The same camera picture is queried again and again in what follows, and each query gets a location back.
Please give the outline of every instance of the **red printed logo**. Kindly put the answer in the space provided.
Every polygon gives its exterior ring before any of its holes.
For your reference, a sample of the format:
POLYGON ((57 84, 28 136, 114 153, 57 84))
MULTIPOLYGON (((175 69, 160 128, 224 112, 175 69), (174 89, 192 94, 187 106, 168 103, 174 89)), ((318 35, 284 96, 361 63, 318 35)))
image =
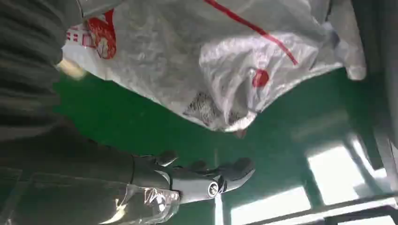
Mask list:
POLYGON ((116 34, 113 26, 113 9, 102 16, 91 18, 87 24, 92 33, 95 48, 103 59, 111 59, 116 54, 116 34))

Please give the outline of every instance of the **green floor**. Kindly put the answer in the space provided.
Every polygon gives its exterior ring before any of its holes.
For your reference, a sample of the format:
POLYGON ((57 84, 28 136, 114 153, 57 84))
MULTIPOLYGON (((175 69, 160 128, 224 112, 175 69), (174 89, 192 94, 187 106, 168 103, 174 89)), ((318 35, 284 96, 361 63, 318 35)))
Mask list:
MULTIPOLYGON (((304 187, 313 208, 322 206, 307 158, 331 144, 346 143, 350 135, 363 140, 373 168, 382 167, 366 92, 361 83, 348 80, 343 69, 304 82, 279 98, 249 127, 244 139, 206 130, 92 75, 78 82, 63 77, 56 88, 62 100, 57 111, 69 116, 84 135, 103 144, 135 154, 175 150, 181 165, 199 158, 210 165, 252 158, 256 163, 252 179, 222 196, 224 224, 231 223, 232 208, 297 186, 304 187)), ((385 192, 361 167, 360 172, 371 190, 367 196, 385 192)), ((184 205, 168 224, 214 224, 214 202, 184 205)))

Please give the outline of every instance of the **robotic hand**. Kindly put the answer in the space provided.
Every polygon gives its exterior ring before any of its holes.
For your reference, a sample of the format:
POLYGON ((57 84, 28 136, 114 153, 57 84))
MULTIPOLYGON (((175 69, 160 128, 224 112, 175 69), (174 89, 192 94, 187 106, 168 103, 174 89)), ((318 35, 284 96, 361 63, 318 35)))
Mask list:
POLYGON ((161 223, 180 204, 236 189, 254 173, 248 158, 215 169, 201 161, 173 166, 174 152, 132 156, 68 127, 3 147, 0 224, 161 223))
POLYGON ((153 224, 172 217, 180 204, 214 198, 242 186, 254 173, 250 159, 207 169, 203 161, 172 166, 174 152, 134 157, 134 174, 113 217, 101 224, 153 224))
POLYGON ((158 187, 177 191, 180 204, 214 198, 217 194, 242 186, 254 173, 254 164, 240 158, 233 164, 207 169, 198 161, 189 167, 171 166, 177 160, 172 151, 158 156, 135 157, 132 183, 140 187, 158 187))

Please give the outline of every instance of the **gray fabric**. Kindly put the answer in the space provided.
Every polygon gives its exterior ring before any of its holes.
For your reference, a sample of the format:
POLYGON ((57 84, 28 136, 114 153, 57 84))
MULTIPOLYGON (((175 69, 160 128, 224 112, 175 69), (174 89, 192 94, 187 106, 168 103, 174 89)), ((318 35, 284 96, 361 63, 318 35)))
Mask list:
POLYGON ((33 136, 57 123, 52 84, 66 30, 81 23, 74 0, 0 1, 0 141, 33 136))

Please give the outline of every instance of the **transparent plastic sheet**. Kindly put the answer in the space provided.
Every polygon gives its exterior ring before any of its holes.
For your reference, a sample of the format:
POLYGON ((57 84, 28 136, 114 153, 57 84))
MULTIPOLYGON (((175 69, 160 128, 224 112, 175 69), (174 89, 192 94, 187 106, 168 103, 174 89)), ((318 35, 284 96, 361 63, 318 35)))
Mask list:
POLYGON ((179 194, 117 182, 0 168, 0 224, 148 225, 177 213, 179 194))
POLYGON ((227 132, 307 79, 366 75, 350 0, 129 0, 68 38, 80 67, 227 132))

